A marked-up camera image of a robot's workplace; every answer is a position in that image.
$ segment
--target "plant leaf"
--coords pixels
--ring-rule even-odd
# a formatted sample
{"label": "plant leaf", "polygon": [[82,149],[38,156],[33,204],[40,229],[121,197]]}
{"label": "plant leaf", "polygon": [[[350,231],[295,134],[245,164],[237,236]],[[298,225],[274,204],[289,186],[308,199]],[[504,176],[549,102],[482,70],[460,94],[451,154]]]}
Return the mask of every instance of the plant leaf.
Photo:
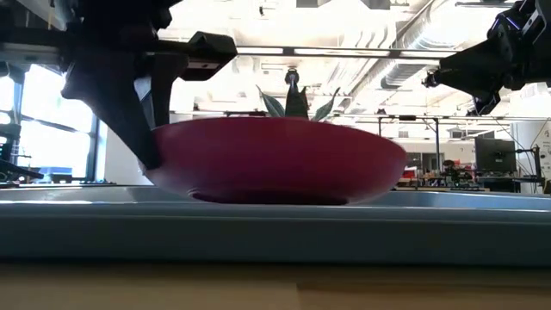
{"label": "plant leaf", "polygon": [[312,121],[321,121],[325,117],[327,117],[327,115],[329,115],[329,113],[333,110],[333,103],[335,102],[335,96],[337,95],[340,89],[341,88],[339,87],[337,88],[337,90],[335,90],[335,94],[333,94],[333,98],[331,98],[331,100],[328,103],[321,106],[321,108],[318,108],[318,110],[316,111],[316,115],[312,118]]}
{"label": "plant leaf", "polygon": [[302,100],[302,94],[296,84],[291,83],[285,103],[285,116],[302,117],[308,119],[307,103]]}
{"label": "plant leaf", "polygon": [[266,106],[266,109],[268,110],[269,116],[272,117],[283,117],[285,116],[285,110],[283,109],[283,106],[281,103],[277,101],[273,96],[268,96],[264,94],[260,87],[258,87],[258,91],[260,91],[260,95],[262,96],[262,100],[264,101],[264,105]]}
{"label": "plant leaf", "polygon": [[308,107],[308,98],[306,98],[306,87],[303,87],[300,91],[300,99],[302,99],[302,101],[306,105],[306,111],[309,110],[310,107]]}

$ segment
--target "bowl base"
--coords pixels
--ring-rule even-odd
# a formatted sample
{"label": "bowl base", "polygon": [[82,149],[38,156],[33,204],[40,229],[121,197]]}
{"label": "bowl base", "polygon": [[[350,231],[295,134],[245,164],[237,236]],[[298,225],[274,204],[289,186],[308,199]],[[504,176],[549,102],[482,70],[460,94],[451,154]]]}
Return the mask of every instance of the bowl base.
{"label": "bowl base", "polygon": [[342,197],[280,190],[232,190],[222,192],[194,189],[190,190],[189,195],[204,202],[225,204],[342,206],[348,203],[348,200]]}

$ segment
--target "computer monitor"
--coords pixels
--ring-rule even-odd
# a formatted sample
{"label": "computer monitor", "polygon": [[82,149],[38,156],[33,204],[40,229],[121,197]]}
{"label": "computer monitor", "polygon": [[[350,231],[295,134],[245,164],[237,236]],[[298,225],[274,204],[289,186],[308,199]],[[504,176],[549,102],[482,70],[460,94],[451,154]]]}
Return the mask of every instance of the computer monitor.
{"label": "computer monitor", "polygon": [[515,142],[501,139],[474,140],[478,172],[513,172],[517,170]]}

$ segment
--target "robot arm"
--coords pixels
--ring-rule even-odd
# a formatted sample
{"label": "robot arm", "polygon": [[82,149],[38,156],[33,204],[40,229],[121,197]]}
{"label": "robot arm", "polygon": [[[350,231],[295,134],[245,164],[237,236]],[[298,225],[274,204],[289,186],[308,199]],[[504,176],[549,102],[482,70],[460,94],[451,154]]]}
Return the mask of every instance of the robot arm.
{"label": "robot arm", "polygon": [[487,115],[505,87],[551,81],[551,1],[523,0],[496,16],[487,40],[440,60],[426,87],[444,84],[474,98],[469,115]]}
{"label": "robot arm", "polygon": [[0,62],[59,65],[62,96],[84,101],[140,163],[158,168],[152,129],[169,123],[174,80],[207,80],[237,55],[233,39],[219,34],[160,40],[180,1],[53,0],[66,31],[0,24]]}

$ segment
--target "metal tray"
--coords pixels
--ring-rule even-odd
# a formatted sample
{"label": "metal tray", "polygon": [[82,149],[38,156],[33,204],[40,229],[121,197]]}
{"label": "metal tray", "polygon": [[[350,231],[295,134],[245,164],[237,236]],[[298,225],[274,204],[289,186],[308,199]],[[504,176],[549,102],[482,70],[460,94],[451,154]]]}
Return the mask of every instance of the metal tray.
{"label": "metal tray", "polygon": [[390,192],[218,205],[154,187],[0,190],[0,258],[551,266],[551,199]]}

